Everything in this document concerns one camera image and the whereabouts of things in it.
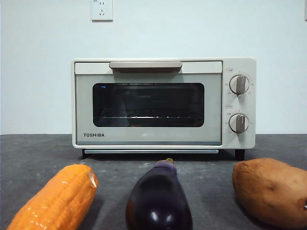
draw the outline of potato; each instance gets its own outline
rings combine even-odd
[[[307,226],[307,171],[260,158],[234,166],[238,201],[255,218],[277,227]]]

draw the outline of gray countertop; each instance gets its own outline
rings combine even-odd
[[[194,230],[276,229],[250,217],[232,188],[234,151],[217,155],[92,155],[82,159],[71,135],[1,136],[1,223],[5,229],[18,210],[60,169],[83,163],[99,180],[95,200],[79,230],[125,230],[125,207],[137,182],[157,160],[172,157],[193,217]],[[307,135],[257,135],[245,159],[270,157],[307,170]]]

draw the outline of purple eggplant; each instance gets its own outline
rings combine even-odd
[[[170,158],[135,185],[126,207],[128,230],[192,230],[191,211]]]

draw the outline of wall socket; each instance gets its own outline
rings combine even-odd
[[[307,0],[305,0],[305,21],[307,22]]]
[[[92,21],[113,20],[113,0],[91,0]]]

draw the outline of oven window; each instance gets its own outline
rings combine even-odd
[[[201,127],[200,83],[97,83],[93,86],[97,127]]]

